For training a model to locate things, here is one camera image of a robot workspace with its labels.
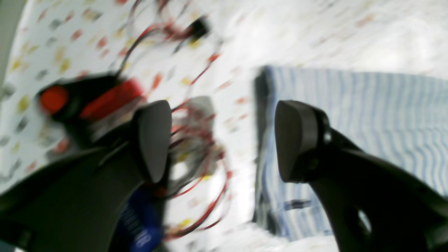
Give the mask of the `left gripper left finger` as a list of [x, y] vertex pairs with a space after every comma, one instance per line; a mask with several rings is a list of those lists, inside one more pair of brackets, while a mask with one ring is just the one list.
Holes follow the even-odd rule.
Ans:
[[26, 252], [106, 252], [122, 210], [165, 173], [172, 110], [136, 110], [124, 142], [54, 162], [1, 195], [1, 241]]

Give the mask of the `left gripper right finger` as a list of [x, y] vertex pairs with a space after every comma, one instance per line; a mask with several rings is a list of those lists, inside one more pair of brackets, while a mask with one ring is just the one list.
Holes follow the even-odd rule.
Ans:
[[318, 196], [341, 252], [446, 252], [447, 200], [331, 128], [323, 110], [293, 100], [275, 109], [284, 182]]

